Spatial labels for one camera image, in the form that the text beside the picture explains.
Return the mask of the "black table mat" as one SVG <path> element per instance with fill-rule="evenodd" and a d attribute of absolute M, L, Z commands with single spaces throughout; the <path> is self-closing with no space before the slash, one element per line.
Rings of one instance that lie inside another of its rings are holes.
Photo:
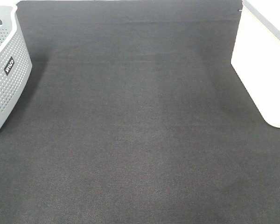
<path fill-rule="evenodd" d="M 241 8 L 20 2 L 0 224 L 280 224 L 280 129 L 231 66 Z"/>

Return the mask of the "white plastic storage bin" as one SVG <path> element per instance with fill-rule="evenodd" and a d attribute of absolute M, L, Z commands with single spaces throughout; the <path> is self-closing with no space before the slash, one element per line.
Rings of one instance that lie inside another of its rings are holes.
<path fill-rule="evenodd" d="M 244 0 L 231 64 L 266 123 L 280 128 L 280 0 Z"/>

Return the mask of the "grey perforated laundry basket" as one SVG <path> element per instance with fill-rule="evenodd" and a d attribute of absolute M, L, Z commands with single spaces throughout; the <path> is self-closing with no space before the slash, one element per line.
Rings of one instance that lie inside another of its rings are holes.
<path fill-rule="evenodd" d="M 16 4 L 0 3 L 0 129 L 18 102 L 32 70 L 17 9 Z"/>

